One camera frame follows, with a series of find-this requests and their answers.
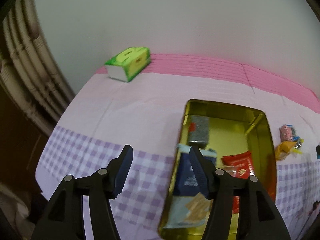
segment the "pink wrapper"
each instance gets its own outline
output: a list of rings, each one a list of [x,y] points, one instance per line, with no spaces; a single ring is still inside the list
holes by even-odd
[[[292,134],[292,129],[291,127],[287,126],[287,125],[283,125],[279,128],[280,130],[280,139],[281,142],[292,142],[293,141],[293,134]]]

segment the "green tissue box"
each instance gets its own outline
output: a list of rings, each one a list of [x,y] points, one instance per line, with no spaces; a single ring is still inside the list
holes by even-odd
[[[147,47],[130,47],[109,59],[105,66],[110,78],[130,82],[151,62]]]

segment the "open tin box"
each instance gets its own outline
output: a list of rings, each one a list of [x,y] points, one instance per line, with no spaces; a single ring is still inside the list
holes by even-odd
[[[221,157],[225,155],[236,155],[248,150],[252,153],[255,175],[266,188],[273,201],[275,201],[276,160],[265,113],[245,106],[191,99],[185,107],[179,138],[179,143],[181,144],[187,144],[191,115],[209,117],[209,141],[206,149],[216,150],[216,165],[222,165]],[[180,155],[181,152],[177,150],[158,231],[161,238],[165,240],[200,240],[206,222],[198,227],[166,228]],[[236,239],[237,225],[238,214],[233,214],[228,239]]]

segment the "red snack package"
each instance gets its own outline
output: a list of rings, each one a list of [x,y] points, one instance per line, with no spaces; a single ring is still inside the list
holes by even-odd
[[[235,177],[247,179],[250,175],[254,175],[251,152],[247,151],[238,155],[223,156],[221,158],[224,165],[238,167],[239,170]],[[232,213],[239,213],[239,196],[233,198]]]

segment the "snack bag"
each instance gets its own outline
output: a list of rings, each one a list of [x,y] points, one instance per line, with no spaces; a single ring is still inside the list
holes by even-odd
[[[275,156],[277,161],[284,160],[292,151],[295,153],[300,153],[298,152],[297,149],[294,149],[296,146],[297,142],[282,142],[280,143],[275,151]]]
[[[209,117],[190,115],[187,144],[198,148],[206,148],[209,141]]]
[[[279,128],[280,130],[280,139],[281,142],[288,141],[292,142],[293,141],[293,133],[292,133],[292,127],[290,127],[287,124],[284,124]]]
[[[237,167],[239,170],[237,171],[235,177],[247,179],[249,176],[254,175],[253,163],[251,158],[251,152],[247,151],[238,155],[229,155],[223,156],[221,158],[223,164]],[[233,207],[232,213],[239,213],[239,203],[240,197],[235,196],[233,198]]]
[[[200,192],[196,176],[193,172],[190,163],[190,155],[188,153],[181,153],[176,183],[174,185],[173,195],[175,196],[190,196],[194,197]],[[216,162],[215,157],[204,156],[211,160],[213,164]]]
[[[197,224],[199,221],[205,220],[211,205],[212,201],[207,200],[204,195],[199,192],[190,202],[185,204],[189,212],[184,221],[190,224]]]

